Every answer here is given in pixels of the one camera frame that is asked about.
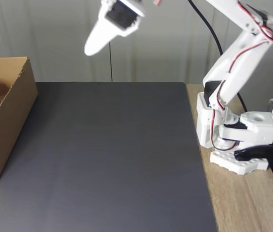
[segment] black cable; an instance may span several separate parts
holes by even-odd
[[[193,3],[192,0],[188,0],[188,2],[190,3],[190,5],[192,6],[192,8],[195,10],[195,12],[200,16],[200,18],[203,20],[203,22],[205,23],[205,25],[208,27],[208,29],[210,30],[210,32],[212,33],[212,36],[215,39],[215,42],[217,44],[218,50],[219,50],[219,54],[222,55],[223,54],[223,49],[219,43],[219,40],[215,34],[215,31],[213,30],[213,28],[211,27],[211,25],[209,24],[209,22],[206,20],[206,18],[203,16],[203,14],[200,12],[200,10],[196,7],[196,5]]]
[[[215,40],[215,42],[216,42],[216,45],[217,45],[217,47],[218,47],[219,54],[222,55],[222,54],[223,54],[223,49],[222,49],[222,47],[221,47],[221,45],[220,45],[220,43],[219,43],[219,40],[218,40],[218,38],[217,38],[217,36],[216,36],[215,31],[213,30],[213,28],[211,27],[211,25],[209,24],[209,22],[206,20],[206,18],[203,16],[203,14],[200,12],[200,10],[199,10],[199,9],[196,7],[196,5],[193,3],[193,1],[192,1],[192,0],[188,0],[188,2],[190,3],[191,7],[195,10],[195,12],[196,12],[196,13],[200,16],[200,18],[203,20],[203,22],[204,22],[205,25],[208,27],[208,29],[210,30],[210,32],[211,32],[211,34],[212,34],[212,36],[213,36],[213,38],[214,38],[214,40]],[[244,111],[247,112],[247,108],[246,108],[246,105],[245,105],[245,103],[244,103],[244,101],[243,101],[242,96],[240,95],[240,93],[238,93],[237,95],[238,95],[238,98],[239,98],[239,100],[240,100],[240,102],[241,102],[241,105],[242,105]]]
[[[245,103],[244,103],[244,101],[243,101],[243,98],[242,98],[242,96],[240,95],[240,93],[238,93],[238,98],[239,98],[239,100],[240,100],[240,102],[241,102],[241,105],[242,105],[242,107],[243,107],[243,109],[244,109],[244,112],[247,112],[246,105],[245,105]]]
[[[108,43],[109,47],[109,61],[111,65],[111,81],[113,82],[113,69],[112,69],[112,54],[111,54],[111,42]]]

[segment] dark gray surface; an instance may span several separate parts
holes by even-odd
[[[38,90],[0,179],[0,232],[216,231],[184,84]]]

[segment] cardboard box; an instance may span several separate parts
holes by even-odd
[[[37,94],[27,57],[0,58],[0,174]]]

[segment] cable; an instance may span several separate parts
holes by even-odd
[[[224,108],[224,107],[221,105],[221,103],[219,102],[219,94],[220,94],[220,90],[222,89],[222,86],[223,86],[223,84],[225,83],[225,81],[226,81],[226,80],[223,80],[223,82],[220,84],[219,89],[218,89],[218,91],[217,91],[217,95],[216,95],[217,104],[218,104],[219,108],[220,108],[222,111],[224,111],[225,108]]]
[[[212,36],[214,37],[214,40],[217,44],[218,50],[219,50],[219,54],[222,55],[223,54],[223,49],[219,43],[219,40],[215,34],[215,31],[213,30],[213,28],[211,27],[211,25],[209,24],[209,22],[206,20],[206,18],[203,16],[203,14],[200,12],[200,10],[196,7],[196,5],[193,3],[192,0],[188,0],[188,2],[190,3],[191,7],[195,10],[195,12],[200,16],[200,18],[203,20],[203,22],[205,23],[205,25],[208,27],[208,29],[210,30],[210,32],[212,33]]]
[[[113,69],[112,69],[112,54],[111,54],[111,42],[108,43],[109,47],[109,61],[111,65],[111,82],[113,82]]]
[[[251,15],[251,13],[249,13],[249,11],[239,1],[238,1],[237,5],[254,21],[254,23],[259,28],[260,32],[264,35],[264,37],[266,37],[268,40],[273,42],[273,31],[272,31],[272,29],[267,27],[266,25],[260,26],[259,23]]]
[[[231,150],[232,148],[234,148],[234,146],[236,145],[236,141],[233,142],[233,144],[231,145],[231,147],[227,148],[227,149],[220,149],[220,148],[217,148],[214,144],[214,141],[213,141],[213,131],[214,131],[214,121],[215,121],[215,113],[216,111],[214,109],[212,109],[212,120],[211,120],[211,126],[210,126],[210,140],[211,140],[211,143],[212,143],[212,146],[216,149],[216,150],[219,150],[219,151],[229,151]]]
[[[223,49],[219,43],[219,40],[217,38],[217,35],[215,33],[215,31],[213,30],[213,28],[211,27],[211,25],[209,24],[209,22],[206,20],[206,18],[203,16],[203,14],[200,12],[200,10],[196,7],[196,5],[192,2],[192,0],[188,0],[188,2],[190,3],[191,7],[195,10],[195,12],[200,16],[200,18],[203,20],[203,22],[205,23],[205,25],[208,27],[208,29],[210,30],[215,42],[216,42],[216,45],[217,45],[217,48],[219,50],[219,54],[222,55],[223,54]],[[241,102],[241,105],[244,109],[245,112],[247,112],[247,108],[246,108],[246,105],[243,101],[243,98],[242,96],[240,95],[240,93],[237,93],[238,95],[238,98],[240,99],[240,102]]]
[[[258,46],[260,46],[260,45],[262,45],[262,44],[264,44],[264,43],[268,43],[268,41],[267,41],[267,40],[260,41],[259,43],[254,44],[254,45],[252,45],[252,46],[249,46],[249,47],[243,49],[242,51],[240,51],[240,52],[233,58],[233,60],[231,61],[231,64],[230,64],[228,73],[231,72],[231,69],[232,69],[232,67],[233,67],[233,65],[234,65],[234,63],[235,63],[235,61],[236,61],[241,55],[243,55],[245,52],[247,52],[247,51],[249,51],[249,50],[251,50],[251,49],[253,49],[253,48],[255,48],[255,47],[258,47]]]

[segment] red wire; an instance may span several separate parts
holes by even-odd
[[[217,148],[215,145],[214,145],[214,141],[213,141],[213,129],[214,129],[214,121],[215,121],[215,113],[216,111],[214,109],[212,109],[212,120],[211,120],[211,127],[210,127],[210,140],[211,140],[211,143],[212,143],[212,146],[219,150],[219,151],[229,151],[231,150],[232,148],[234,148],[234,146],[237,144],[236,141],[233,142],[233,144],[231,145],[231,147],[227,148],[227,149],[219,149]]]
[[[256,24],[256,26],[259,28],[260,32],[271,42],[273,42],[273,34],[270,37],[269,35],[267,35],[263,29],[269,29],[271,30],[269,27],[267,26],[260,26],[259,23],[254,19],[254,17],[251,15],[251,13],[249,13],[249,11],[240,3],[238,2],[237,5],[254,21],[254,23]]]
[[[252,45],[252,46],[250,46],[250,47],[247,47],[247,48],[243,49],[241,52],[239,52],[239,53],[235,56],[235,58],[233,58],[233,60],[231,61],[231,64],[230,64],[228,73],[231,72],[231,69],[232,69],[232,67],[233,67],[233,65],[234,65],[234,63],[235,63],[235,61],[236,61],[243,53],[245,53],[245,52],[247,52],[247,51],[249,51],[249,50],[251,50],[251,49],[253,49],[253,48],[255,48],[255,47],[258,47],[258,46],[260,46],[260,45],[262,45],[262,44],[264,44],[264,43],[267,43],[267,42],[268,42],[268,41],[266,41],[266,40],[261,41],[261,42],[255,44],[255,45]]]
[[[219,93],[220,93],[220,90],[222,89],[222,86],[223,86],[223,84],[224,84],[225,81],[226,81],[226,80],[224,80],[224,81],[220,84],[220,87],[219,87],[219,89],[218,89],[218,91],[217,91],[217,95],[216,95],[217,104],[218,104],[219,108],[220,108],[222,111],[224,111],[225,108],[224,108],[224,107],[221,105],[221,103],[219,102]]]

